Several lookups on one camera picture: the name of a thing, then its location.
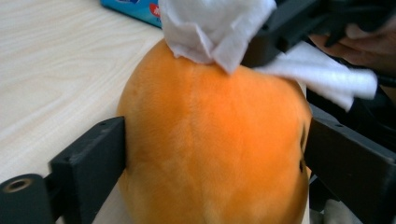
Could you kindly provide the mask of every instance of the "stuffed toy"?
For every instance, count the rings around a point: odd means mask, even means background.
[[[120,98],[134,223],[301,223],[311,119],[295,81],[175,58],[160,41]]]
[[[374,75],[361,78],[328,57],[320,64],[312,50],[262,69],[239,65],[274,0],[159,5],[164,39],[136,67],[118,107],[127,146],[119,185],[133,222],[301,223],[311,112],[294,77],[348,109],[355,95],[373,95]],[[311,67],[301,61],[309,58]],[[277,71],[282,77],[268,76]]]

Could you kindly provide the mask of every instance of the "orange plush toy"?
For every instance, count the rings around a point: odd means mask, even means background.
[[[160,41],[120,98],[134,223],[301,223],[311,114],[298,84],[175,58]]]

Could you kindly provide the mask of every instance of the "wooden table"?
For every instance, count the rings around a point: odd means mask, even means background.
[[[0,183],[48,175],[50,159],[113,118],[127,78],[161,38],[161,29],[99,0],[3,0]],[[94,223],[131,223],[118,188]]]

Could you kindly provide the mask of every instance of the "finger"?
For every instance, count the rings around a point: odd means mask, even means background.
[[[382,74],[396,77],[396,56],[377,55],[377,59],[372,64],[365,65]]]
[[[340,43],[351,49],[359,51],[367,51],[383,55],[396,54],[396,32],[362,39],[344,38]]]
[[[310,39],[323,52],[333,57],[342,58],[354,65],[370,66],[376,64],[379,58],[379,55],[377,54],[361,51],[358,49],[353,49],[341,43],[336,43],[332,45],[330,48],[326,48],[324,47],[324,44],[326,43],[327,36],[311,35]]]
[[[333,57],[344,58],[348,54],[361,54],[360,50],[350,48],[349,46],[341,43],[336,43],[329,48],[325,47],[325,43],[328,39],[325,35],[311,35],[309,38],[319,49]]]
[[[381,28],[375,32],[364,32],[357,24],[349,24],[346,27],[346,36],[351,39],[366,38],[375,35],[388,34],[396,31],[396,16],[390,18]]]

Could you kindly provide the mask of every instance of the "white tissue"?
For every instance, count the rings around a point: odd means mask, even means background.
[[[241,63],[248,42],[276,8],[275,0],[159,0],[166,43],[176,57],[217,63],[228,74]],[[321,51],[301,43],[257,71],[295,79],[340,105],[354,97],[371,99],[376,76],[351,70]]]
[[[175,56],[217,63],[227,73],[275,9],[275,0],[160,0],[166,43]]]
[[[271,63],[255,70],[302,82],[311,91],[346,111],[352,106],[354,97],[372,99],[377,87],[373,71],[349,69],[305,42],[296,45],[287,54],[279,54]]]

